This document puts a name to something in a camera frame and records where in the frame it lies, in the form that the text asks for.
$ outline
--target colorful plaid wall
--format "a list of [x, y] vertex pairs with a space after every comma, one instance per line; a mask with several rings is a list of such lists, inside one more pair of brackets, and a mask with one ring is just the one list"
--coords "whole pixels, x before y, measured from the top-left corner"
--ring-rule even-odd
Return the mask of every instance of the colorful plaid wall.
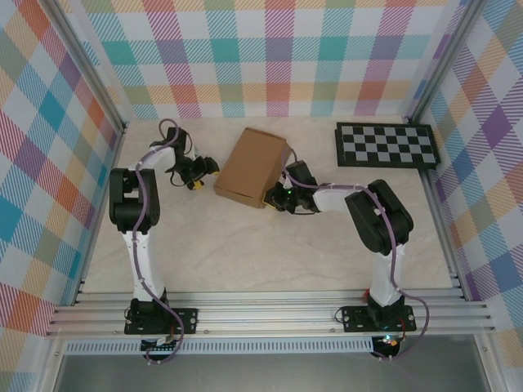
[[443, 54], [445, 53], [447, 46], [449, 45], [452, 34], [454, 34], [454, 31], [458, 27], [459, 22], [462, 19], [463, 13], [467, 9], [468, 3], [470, 1], [471, 0], [459, 0], [459, 5], [456, 8], [454, 15], [452, 16], [452, 20], [450, 21], [449, 26], [447, 27], [447, 30], [445, 31], [445, 34], [443, 35], [443, 38], [441, 39], [440, 44], [438, 45], [438, 48], [436, 49], [436, 51], [434, 52], [434, 55], [431, 58], [430, 64], [428, 65], [427, 69], [425, 70], [423, 79], [418, 85], [418, 89], [416, 90], [416, 93], [414, 94], [414, 98], [412, 99], [412, 102], [410, 102], [409, 109], [407, 110], [405, 117], [407, 117], [407, 118], [412, 117], [413, 112], [416, 109], [416, 105], [419, 103], [422, 93], [425, 91], [425, 89], [427, 87], [427, 83], [431, 80], [432, 75], [436, 71], [437, 66], [440, 63], [440, 59], [443, 56]]
[[138, 118], [398, 114], [457, 3], [82, 0]]
[[21, 392], [80, 273], [117, 133], [37, 0], [0, 10], [0, 391]]
[[423, 120], [468, 285], [501, 331], [506, 377], [523, 381], [523, 0], [489, 2]]
[[83, 48], [87, 54], [87, 57], [91, 61], [92, 66], [98, 73], [98, 76], [100, 77], [100, 81], [107, 89], [107, 92], [109, 93], [111, 99], [113, 100], [114, 106], [118, 110], [118, 113], [120, 114], [120, 117], [123, 118], [125, 121], [129, 121], [131, 119], [131, 116], [127, 114], [125, 108], [122, 105], [122, 101], [118, 97], [118, 94], [116, 94], [116, 91], [114, 90], [114, 86], [111, 85], [111, 82], [109, 78], [107, 77], [106, 72], [104, 71], [104, 68], [101, 66], [101, 62], [99, 57], [96, 55], [94, 49], [92, 48], [91, 43], [87, 39], [86, 34], [84, 33], [83, 29], [80, 27], [80, 24], [78, 22], [78, 18], [75, 14], [73, 14], [73, 11], [71, 9], [71, 6], [69, 4], [69, 0], [58, 0], [58, 3], [60, 4], [62, 11], [67, 16], [69, 23], [71, 27], [73, 28], [74, 32], [76, 33], [76, 38], [78, 41], [83, 45]]

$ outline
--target cable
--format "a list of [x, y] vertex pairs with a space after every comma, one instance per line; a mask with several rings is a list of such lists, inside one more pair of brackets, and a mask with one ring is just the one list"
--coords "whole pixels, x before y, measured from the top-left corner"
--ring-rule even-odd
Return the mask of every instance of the cable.
[[187, 132], [187, 137], [189, 137], [190, 147], [188, 148], [187, 151], [185, 151], [185, 152], [183, 153], [184, 155], [187, 155], [187, 154], [190, 153], [190, 151], [193, 149], [193, 138], [190, 137], [189, 132]]
[[174, 182], [172, 182], [172, 178], [173, 177], [174, 177], [174, 171], [172, 171], [171, 177], [169, 178], [169, 182], [171, 183], [172, 186], [183, 187], [183, 186], [186, 186], [186, 185], [188, 185], [190, 183], [190, 180], [189, 180], [185, 184], [181, 184], [181, 185], [175, 184]]
[[[161, 126], [158, 127], [158, 130], [159, 130], [159, 132], [160, 132], [160, 135], [162, 136], [162, 139], [165, 141], [165, 140], [167, 139], [167, 137], [165, 137], [165, 134], [163, 133]], [[193, 149], [193, 138], [190, 137], [189, 132], [187, 132], [187, 137], [189, 137], [190, 147], [187, 149], [187, 151], [185, 151], [185, 152], [183, 153], [184, 155], [187, 155], [187, 154], [190, 153], [190, 151]]]
[[184, 330], [184, 326], [183, 326], [183, 322], [181, 321], [181, 318], [180, 316], [178, 316], [178, 314], [172, 310], [171, 308], [169, 308], [167, 305], [165, 305], [151, 290], [150, 288], [147, 286], [147, 284], [145, 284], [145, 280], [144, 280], [144, 277], [143, 275], [141, 274], [141, 271], [140, 271], [140, 264], [138, 262], [138, 238], [137, 238], [137, 231], [141, 225], [141, 222], [144, 220], [145, 218], [145, 213], [147, 212], [147, 208], [149, 206], [149, 195], [147, 194], [147, 189], [145, 188], [145, 182], [140, 174], [140, 169], [141, 169], [141, 166], [143, 165], [143, 163], [145, 161], [147, 161], [150, 157], [152, 157], [153, 155], [155, 155], [156, 153], [158, 153], [159, 151], [163, 150], [163, 149], [167, 149], [169, 147], [171, 147], [174, 142], [176, 141], [177, 137], [178, 137], [178, 134], [180, 133], [180, 128], [178, 127], [178, 124], [174, 121], [174, 120], [171, 120], [170, 118], [164, 118], [162, 121], [159, 122], [158, 124], [158, 129], [160, 131], [160, 134], [163, 136], [163, 132], [162, 132], [162, 124], [167, 122], [167, 121], [170, 121], [171, 123], [174, 124], [174, 126], [176, 127], [177, 129], [177, 132], [175, 134], [175, 136], [172, 138], [172, 140], [170, 140], [168, 143], [166, 143], [165, 145], [161, 145], [161, 146], [158, 146], [158, 148], [154, 148], [152, 150], [150, 150], [147, 154], [145, 154], [141, 159], [140, 161], [138, 161], [138, 163], [136, 164], [136, 167], [135, 167], [135, 171], [136, 171], [136, 178], [138, 179], [138, 184], [140, 186], [140, 190], [141, 190], [141, 193], [142, 193], [142, 198], [143, 198], [143, 207], [141, 209], [141, 212], [140, 212], [140, 216], [138, 216], [138, 220], [136, 221], [136, 224], [134, 225], [134, 227], [132, 228], [132, 259], [133, 259], [133, 263], [134, 263], [134, 267], [136, 269], [136, 276], [138, 277], [138, 281], [141, 283], [141, 286], [144, 288], [144, 290], [151, 296], [151, 298], [156, 301], [160, 306], [162, 306], [167, 312], [169, 312], [169, 314], [171, 314], [174, 319], [178, 322], [178, 324], [180, 325], [180, 339], [178, 340], [178, 344], [175, 346], [174, 350], [172, 351], [172, 353], [170, 353], [169, 356], [167, 356], [164, 360], [161, 360], [161, 361], [153, 361], [150, 357], [149, 357], [149, 352], [152, 350], [152, 349], [148, 349], [146, 352], [145, 352], [145, 357], [147, 358], [147, 360], [149, 361], [148, 364], [151, 365], [151, 364], [156, 364], [156, 365], [161, 365], [163, 363], [167, 363], [169, 362], [170, 360], [172, 360], [175, 356], [175, 354], [178, 352], [178, 350], [180, 349], [181, 347], [181, 343], [183, 342], [183, 338], [184, 338], [184, 335], [185, 335], [185, 330]]
[[[297, 154], [296, 154], [296, 152], [292, 148], [291, 148], [291, 152], [294, 155], [295, 161], [297, 161]], [[422, 331], [419, 333], [419, 335], [416, 338], [416, 340], [414, 341], [414, 343], [407, 350], [405, 350], [402, 353], [399, 353], [396, 356], [396, 359], [404, 357], [407, 353], [412, 351], [412, 348], [417, 343], [419, 343], [420, 340], [425, 336], [425, 333], [427, 333], [429, 319], [430, 319], [431, 315], [430, 315], [430, 310], [428, 309], [428, 304], [425, 302], [424, 299], [422, 299], [422, 298], [420, 298], [418, 296], [411, 296], [410, 294], [404, 292], [403, 289], [401, 289], [398, 286], [398, 283], [396, 283], [396, 279], [394, 277], [394, 274], [396, 272], [396, 258], [397, 258], [397, 254], [396, 254], [397, 253], [396, 252], [396, 237], [394, 235], [394, 230], [392, 229], [392, 224], [391, 224], [391, 221], [389, 220], [389, 218], [387, 216], [387, 212], [385, 211], [385, 208], [379, 202], [378, 197], [374, 193], [372, 193], [370, 190], [368, 190], [367, 188], [365, 188], [364, 186], [361, 186], [361, 185], [335, 185], [335, 184], [331, 184], [331, 185], [308, 185], [308, 184], [303, 184], [300, 181], [297, 181], [297, 180], [293, 179], [293, 177], [289, 174], [289, 172], [288, 172], [288, 170], [286, 168], [287, 162], [285, 160], [284, 153], [285, 153], [285, 150], [284, 150], [284, 152], [282, 153], [282, 156], [281, 156], [282, 163], [283, 163], [283, 172], [285, 173], [287, 178], [293, 184], [301, 186], [302, 188], [308, 188], [308, 189], [357, 189], [357, 190], [363, 190], [372, 199], [372, 201], [374, 202], [374, 204], [378, 208], [380, 214], [383, 217], [383, 221], [385, 222], [385, 226], [387, 227], [387, 232], [389, 234], [389, 238], [391, 239], [391, 253], [392, 253], [392, 255], [391, 255], [391, 283], [392, 283], [392, 286], [398, 291], [399, 294], [401, 294], [405, 298], [409, 298], [411, 300], [420, 302], [423, 305], [423, 307], [425, 308], [425, 312], [427, 313], [426, 318], [425, 318], [425, 324], [423, 325]]]
[[176, 133], [176, 135], [174, 136], [174, 139], [176, 139], [176, 138], [178, 137], [178, 129], [179, 129], [179, 128], [178, 128], [177, 124], [175, 123], [175, 121], [174, 121], [174, 120], [171, 120], [170, 118], [164, 118], [164, 119], [161, 120], [161, 121], [159, 122], [159, 124], [158, 124], [158, 131], [160, 132], [160, 135], [162, 136], [162, 139], [164, 139], [164, 140], [167, 139], [167, 137], [165, 137], [165, 134], [164, 134], [163, 131], [162, 131], [162, 124], [165, 123], [166, 121], [172, 121], [172, 123], [174, 123], [174, 124], [176, 125], [176, 127], [177, 127], [177, 133]]
[[403, 340], [407, 339], [407, 334], [406, 334], [406, 327], [405, 327], [405, 321], [403, 321], [402, 318], [400, 318], [400, 323], [401, 323], [401, 328], [403, 329]]
[[341, 321], [339, 318], [337, 318], [337, 314], [340, 313], [340, 310], [343, 309], [343, 306], [341, 308], [339, 308], [338, 310], [336, 310], [336, 313], [334, 314], [334, 319], [339, 322], [340, 324], [343, 324], [343, 321]]

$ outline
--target checkerboard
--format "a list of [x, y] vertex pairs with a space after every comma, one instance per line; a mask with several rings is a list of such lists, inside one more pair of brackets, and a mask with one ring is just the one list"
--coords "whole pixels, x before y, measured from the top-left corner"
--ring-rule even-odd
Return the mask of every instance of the checkerboard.
[[440, 162], [429, 125], [337, 124], [338, 166], [434, 169]]

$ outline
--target beige floor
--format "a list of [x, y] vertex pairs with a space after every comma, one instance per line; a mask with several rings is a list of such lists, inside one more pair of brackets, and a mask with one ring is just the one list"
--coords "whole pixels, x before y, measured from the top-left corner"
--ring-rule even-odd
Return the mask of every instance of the beige floor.
[[[406, 288], [450, 287], [449, 274], [418, 173], [408, 169], [337, 167], [333, 130], [350, 118], [238, 118], [181, 120], [202, 155], [223, 164], [245, 127], [285, 136], [319, 182], [361, 184], [383, 178], [414, 220], [402, 269]], [[396, 117], [374, 121], [399, 122]], [[134, 163], [159, 140], [156, 121], [133, 121], [119, 161]], [[173, 188], [158, 178], [161, 217], [156, 257], [168, 290], [283, 291], [367, 288], [370, 253], [350, 215], [290, 216], [216, 196], [213, 178], [200, 191]], [[105, 212], [85, 292], [131, 292], [123, 240]]]

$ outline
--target cardboard box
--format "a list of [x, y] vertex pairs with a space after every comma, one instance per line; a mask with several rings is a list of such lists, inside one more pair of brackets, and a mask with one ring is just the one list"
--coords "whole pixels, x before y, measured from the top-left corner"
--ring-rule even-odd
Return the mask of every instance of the cardboard box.
[[264, 208], [263, 198], [278, 181], [290, 155], [287, 141], [280, 136], [245, 128], [214, 184], [214, 192], [238, 203]]

